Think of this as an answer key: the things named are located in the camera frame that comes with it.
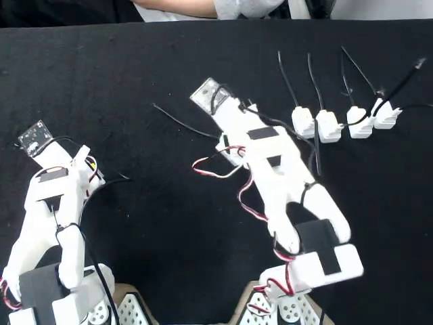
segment gray sleeve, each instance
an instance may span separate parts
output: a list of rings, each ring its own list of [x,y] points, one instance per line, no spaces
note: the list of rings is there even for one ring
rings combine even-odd
[[[259,18],[267,15],[284,0],[214,0],[219,19],[236,19],[239,15]]]

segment white robotic arm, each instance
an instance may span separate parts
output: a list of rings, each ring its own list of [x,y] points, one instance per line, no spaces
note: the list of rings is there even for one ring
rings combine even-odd
[[[12,325],[46,325],[48,322],[77,325],[92,308],[104,301],[106,293],[94,267],[84,267],[83,236],[78,227],[70,225],[80,225],[84,202],[105,181],[97,169],[96,160],[89,156],[88,147],[82,146],[71,158],[41,121],[19,139],[29,156],[43,169],[30,181],[20,237],[13,245],[9,262],[3,270],[2,281],[23,304],[23,310],[11,313],[9,319]],[[34,270],[45,252],[57,245],[62,248],[60,264]],[[100,265],[100,268],[110,291],[114,292],[110,269],[105,265]],[[47,294],[32,297],[37,292],[29,287],[36,288],[44,281],[48,286]],[[38,316],[35,306],[26,308],[25,305],[37,305],[39,300],[50,299],[51,289],[60,294],[54,294],[55,298],[47,302],[49,307],[39,310]]]
[[[216,146],[233,165],[249,169],[265,206],[268,231],[293,257],[288,266],[266,270],[260,284],[268,297],[284,294],[278,286],[290,273],[293,293],[355,278],[363,274],[356,248],[347,244],[350,227],[328,191],[318,184],[284,127],[264,124],[256,105],[242,110],[230,91],[208,79],[191,99],[207,112],[223,134]],[[240,146],[243,150],[225,150]],[[302,204],[317,221],[294,226],[287,216],[290,202]]]

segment table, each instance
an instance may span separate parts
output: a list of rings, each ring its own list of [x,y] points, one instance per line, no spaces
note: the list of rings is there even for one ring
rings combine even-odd
[[[343,121],[348,99],[339,47],[346,46],[376,87],[390,89],[417,58],[431,56],[432,28],[425,20],[1,30],[0,265],[18,237],[28,182],[37,171],[12,144],[41,118],[54,135],[86,143],[101,164],[134,179],[101,193],[83,217],[83,230],[116,280],[135,285],[162,323],[226,322],[247,282],[279,263],[272,240],[237,203],[246,172],[227,180],[195,174],[191,163],[212,154],[215,143],[150,104],[217,133],[188,99],[212,76],[262,112],[290,121],[294,105],[277,69],[277,50],[301,104],[316,112],[306,68],[311,52],[325,105]],[[358,105],[368,105],[367,86],[347,71]],[[428,62],[395,102],[431,102],[432,72]],[[321,148],[322,182],[349,221],[365,266],[362,278],[336,286],[328,312],[336,324],[416,324],[432,316],[432,118],[433,111],[414,109],[391,131],[354,140],[345,130],[341,141]],[[224,172],[230,166],[217,158],[208,168]],[[260,209],[251,192],[248,202]],[[58,254],[49,251],[45,261]],[[1,313],[5,322],[3,306]]]

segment red and white wire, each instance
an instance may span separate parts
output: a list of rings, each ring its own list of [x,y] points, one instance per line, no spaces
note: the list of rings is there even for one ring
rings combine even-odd
[[[271,308],[271,310],[268,310],[268,309],[265,309],[265,308],[259,307],[259,306],[257,306],[257,305],[254,305],[254,304],[252,304],[252,303],[248,303],[248,304],[246,305],[246,309],[248,309],[248,311],[249,311],[250,313],[252,313],[252,314],[254,314],[254,315],[256,315],[256,316],[259,316],[259,317],[263,317],[263,316],[271,315],[271,313],[272,313],[272,308]]]
[[[273,252],[275,255],[277,255],[277,257],[279,259],[281,259],[282,261],[284,261],[286,263],[290,263],[290,262],[293,262],[295,260],[294,257],[284,255],[283,253],[279,252],[276,248],[273,249]]]
[[[20,310],[21,309],[21,303],[18,303],[14,305],[8,298],[7,298],[7,290],[9,289],[9,286],[7,285],[6,281],[3,282],[4,285],[2,286],[3,291],[3,302],[5,305],[11,309],[11,310]]]
[[[266,215],[257,212],[256,210],[254,210],[253,208],[250,208],[248,205],[246,205],[245,203],[242,202],[242,194],[248,190],[252,183],[253,183],[253,179],[252,179],[252,174],[250,174],[250,178],[248,178],[248,181],[244,184],[244,186],[241,187],[241,189],[239,190],[239,192],[237,193],[237,200],[239,201],[239,203],[241,204],[241,207],[248,213],[250,213],[251,215],[253,215],[255,218],[267,222],[268,218]]]
[[[286,269],[285,269],[285,278],[286,278],[286,286],[287,288],[285,288],[280,282],[278,282],[276,279],[274,278],[268,278],[266,280],[266,284],[265,285],[259,285],[259,286],[254,286],[253,289],[255,291],[257,291],[258,293],[262,293],[262,294],[266,294],[265,289],[270,287],[271,283],[274,283],[281,291],[283,291],[286,295],[288,296],[293,296],[295,294],[295,291],[292,287],[292,283],[290,281],[290,273],[289,273],[289,263],[286,263]]]
[[[240,151],[240,150],[244,150],[245,147],[244,147],[244,146],[228,146],[228,147],[225,147],[225,148],[222,149],[222,150],[219,150],[218,153],[220,153],[220,152],[222,152],[222,151],[230,150],[230,149],[238,149],[238,151]],[[226,175],[219,175],[219,174],[217,174],[217,173],[214,173],[213,171],[205,171],[205,170],[203,170],[203,169],[198,169],[198,168],[196,168],[196,166],[197,166],[198,164],[200,164],[201,162],[203,162],[203,161],[205,161],[205,160],[211,159],[212,157],[204,157],[204,158],[200,158],[200,159],[196,160],[196,161],[192,164],[192,169],[193,169],[196,173],[199,173],[200,175],[212,176],[212,177],[216,177],[216,178],[219,178],[219,179],[224,179],[224,178],[229,178],[229,177],[231,177],[232,175],[234,175],[237,171],[239,171],[239,170],[243,167],[243,165],[239,165],[239,166],[237,166],[236,168],[234,168],[234,170],[232,170],[230,173],[228,173],[228,174],[226,174]]]

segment black cable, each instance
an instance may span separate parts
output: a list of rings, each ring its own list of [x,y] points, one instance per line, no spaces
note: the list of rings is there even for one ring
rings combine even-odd
[[[350,87],[347,83],[346,69],[344,68],[344,52],[343,51],[340,52],[340,67],[341,67],[341,75],[343,78],[343,83],[344,83],[344,86],[345,86],[346,91],[347,91],[347,96],[349,97],[350,106],[351,107],[356,106],[355,101],[353,100],[352,91],[350,90]]]
[[[216,96],[218,95],[218,93],[222,89],[224,89],[224,85],[221,84],[215,89],[214,93],[212,94],[212,97],[210,99],[210,114],[211,115],[215,114],[215,99],[217,98]]]
[[[84,233],[81,230],[80,226],[77,225],[76,223],[71,223],[70,225],[67,225],[66,227],[60,227],[60,228],[58,228],[57,232],[55,233],[55,237],[57,238],[57,236],[58,236],[58,234],[60,232],[64,231],[66,228],[69,228],[71,226],[75,226],[75,227],[78,228],[81,236],[83,237],[83,240],[85,241],[87,252],[90,255],[90,259],[92,260],[92,264],[93,264],[93,266],[95,268],[95,271],[96,271],[97,275],[99,276],[99,279],[101,280],[101,283],[102,283],[102,286],[104,288],[104,291],[106,292],[108,301],[110,302],[110,306],[111,306],[111,309],[112,309],[113,314],[114,314],[114,319],[116,320],[116,325],[120,325],[120,319],[119,319],[119,315],[117,313],[116,305],[114,304],[114,300],[113,300],[113,297],[111,295],[110,289],[108,288],[106,279],[104,278],[104,275],[102,274],[102,271],[99,268],[99,264],[97,262],[96,255],[95,255],[95,253],[93,252],[93,250],[91,248],[90,242],[87,239],[86,235],[84,235]]]
[[[327,287],[323,287],[327,292],[327,299],[322,304],[322,311],[320,313],[319,325],[323,325],[323,321],[325,320],[326,311],[331,307],[332,300],[334,299],[335,293],[335,285],[328,284]]]
[[[296,98],[292,84],[290,83],[290,80],[287,77],[287,74],[284,70],[283,62],[281,60],[281,52],[280,51],[278,51],[278,64],[279,64],[279,70],[280,70],[281,75],[283,76],[283,79],[284,79],[284,83],[286,84],[287,89],[289,90],[290,94],[292,95],[293,102],[295,103],[295,107],[298,107],[299,106],[298,99]]]
[[[44,144],[43,146],[40,146],[36,150],[36,153],[32,157],[34,158],[34,157],[40,155],[47,148],[47,146],[49,146],[53,142],[58,142],[58,141],[63,141],[63,140],[69,141],[71,144],[74,144],[77,147],[81,147],[81,145],[76,143],[71,137],[68,137],[67,135],[61,135],[59,137],[51,138],[50,140],[48,140],[48,142],[46,144]]]
[[[417,62],[414,64],[414,66],[410,69],[410,71],[405,75],[405,77],[397,84],[397,86],[387,95],[382,103],[375,109],[372,116],[376,116],[376,114],[379,112],[379,109],[385,105],[387,102],[389,102],[394,96],[396,96],[404,87],[407,85],[407,83],[413,78],[413,76],[422,68],[424,62],[426,61],[426,58],[418,59]]]
[[[355,67],[355,69],[358,70],[359,74],[364,78],[365,82],[369,85],[371,91],[373,92],[374,96],[376,96],[377,91],[375,90],[375,87],[373,86],[373,83],[367,78],[367,76],[364,74],[364,72],[361,70],[359,65],[355,62],[355,60],[350,56],[350,54],[347,52],[347,50],[344,48],[344,46],[341,46],[341,50],[344,52],[346,57],[349,59],[350,63]]]
[[[256,112],[255,110],[252,110],[252,109],[246,107],[246,105],[243,104],[243,103],[241,104],[240,108],[241,108],[241,110],[246,110],[246,111],[251,112],[251,113],[253,113],[253,114],[255,114],[255,115],[257,115],[257,116],[259,116],[261,118],[264,118],[265,120],[268,120],[270,123],[274,123],[276,125],[279,125],[279,126],[283,127],[284,129],[286,129],[287,132],[291,133],[292,135],[294,135],[299,140],[302,140],[303,142],[305,142],[306,144],[308,144],[310,146],[310,148],[311,148],[311,153],[310,153],[309,161],[308,161],[308,168],[309,168],[310,173],[314,174],[314,171],[313,171],[313,159],[314,159],[314,156],[315,156],[315,153],[316,153],[316,147],[315,147],[315,145],[310,140],[308,140],[307,138],[305,138],[305,137],[297,134],[297,132],[295,132],[295,130],[293,130],[293,128],[291,128],[287,123],[285,123],[285,122],[283,122],[281,120],[277,120],[276,118],[271,118],[270,116],[267,116],[266,114],[263,114],[263,113],[260,113],[260,112]]]
[[[305,183],[304,190],[302,191],[302,194],[300,195],[299,204],[304,206],[305,201],[305,195],[314,185],[318,184],[318,181],[314,181],[313,183]]]
[[[374,97],[372,98],[372,100],[371,100],[371,105],[370,105],[369,107],[374,107],[374,104],[376,103],[377,99],[378,99],[378,98],[377,98],[376,96],[374,96]],[[352,122],[352,123],[344,123],[343,126],[344,126],[344,127],[350,127],[350,126],[352,126],[352,125],[359,124],[359,123],[361,123],[362,121],[364,121],[364,120],[368,117],[368,115],[369,115],[369,111],[368,111],[368,110],[365,110],[365,114],[364,114],[364,116],[361,117],[359,120],[357,120],[356,122]]]
[[[204,137],[209,137],[211,139],[219,139],[219,137],[217,137],[216,135],[212,135],[212,134],[209,134],[209,133],[201,132],[201,131],[199,131],[197,129],[194,129],[193,127],[190,127],[189,125],[186,125],[184,122],[179,121],[177,118],[175,118],[173,115],[169,114],[167,111],[163,110],[161,107],[159,107],[155,103],[153,103],[152,105],[154,106],[154,108],[156,108],[160,112],[164,113],[166,116],[168,116],[169,118],[171,118],[172,120],[174,120],[174,122],[176,122],[177,124],[182,125],[186,129],[189,129],[190,131],[193,131],[193,132],[195,132],[197,134],[203,135]]]
[[[322,175],[322,166],[320,160],[320,139],[319,139],[319,123],[314,119],[314,148],[316,157],[317,176]]]
[[[323,99],[322,99],[322,94],[320,93],[320,89],[317,86],[316,80],[315,80],[314,75],[313,75],[313,67],[311,64],[311,53],[308,53],[307,58],[308,58],[308,63],[309,63],[310,78],[311,78],[311,81],[313,82],[314,88],[316,89],[317,97],[319,98],[320,109],[322,110],[323,109]]]
[[[91,201],[91,199],[95,196],[95,194],[97,194],[98,192],[100,192],[101,190],[103,190],[104,188],[106,188],[107,186],[110,186],[112,184],[115,183],[122,183],[124,181],[132,181],[132,179],[120,174],[121,176],[123,176],[124,178],[120,178],[120,179],[113,179],[112,181],[107,181],[105,184],[101,185],[100,187],[96,188],[96,190],[94,190],[92,192],[92,194],[87,198],[86,202],[84,202],[83,207],[81,208],[80,211],[80,216],[78,218],[78,222],[81,222],[81,218],[83,217],[83,212],[85,210],[85,208],[87,207],[87,205],[89,204],[89,202]]]
[[[93,198],[93,197],[94,197],[98,192],[100,192],[102,189],[104,189],[104,188],[106,188],[107,186],[112,185],[112,184],[114,184],[114,183],[120,183],[120,182],[123,182],[123,181],[131,181],[130,178],[128,178],[128,177],[126,177],[126,176],[124,176],[124,175],[122,175],[122,174],[120,174],[120,175],[123,176],[124,178],[121,178],[121,179],[114,179],[114,180],[112,180],[112,181],[108,181],[108,182],[105,183],[104,185],[101,185],[100,187],[98,187],[98,188],[97,188],[97,189],[92,193],[92,195],[90,195],[90,197],[88,197],[88,199],[86,200],[86,202],[83,204],[83,207],[81,208],[80,216],[79,216],[79,218],[78,218],[78,222],[79,222],[79,223],[81,222],[81,218],[82,218],[82,216],[83,216],[83,212],[84,212],[85,208],[87,207],[87,205],[89,204],[89,202],[91,201],[91,199],[92,199],[92,198]],[[112,296],[111,296],[110,290],[109,290],[109,288],[108,288],[107,282],[105,281],[105,278],[104,278],[104,276],[102,275],[102,272],[101,272],[101,270],[100,270],[100,268],[99,268],[99,265],[98,265],[98,263],[97,263],[97,259],[96,259],[96,255],[95,255],[95,253],[93,252],[93,250],[91,249],[91,246],[90,246],[90,244],[89,244],[89,241],[87,240],[87,238],[86,238],[86,236],[84,235],[83,231],[81,230],[80,226],[79,226],[78,224],[76,224],[76,223],[71,223],[70,225],[67,225],[66,227],[59,227],[59,226],[58,226],[58,229],[57,229],[57,231],[56,231],[56,233],[55,233],[55,237],[58,239],[58,234],[59,234],[60,232],[62,232],[62,231],[65,230],[66,228],[68,228],[68,227],[70,227],[70,226],[73,226],[73,225],[76,226],[76,227],[78,228],[78,230],[79,230],[80,233],[81,233],[81,236],[83,237],[83,239],[84,239],[84,241],[85,241],[85,243],[86,243],[86,248],[87,248],[87,250],[88,250],[88,252],[89,252],[89,254],[90,254],[90,258],[91,258],[91,260],[92,260],[93,266],[94,266],[94,268],[95,268],[95,270],[96,270],[97,275],[99,276],[99,279],[101,280],[102,286],[104,287],[104,290],[105,290],[105,292],[106,292],[106,294],[107,294],[107,297],[108,297],[108,300],[109,300],[109,302],[110,302],[111,308],[112,308],[112,310],[113,310],[114,318],[116,319],[116,324],[117,324],[117,325],[120,325],[120,320],[119,320],[119,316],[118,316],[118,314],[117,314],[117,309],[116,309],[116,306],[115,306],[115,304],[114,304],[113,298],[112,298]]]

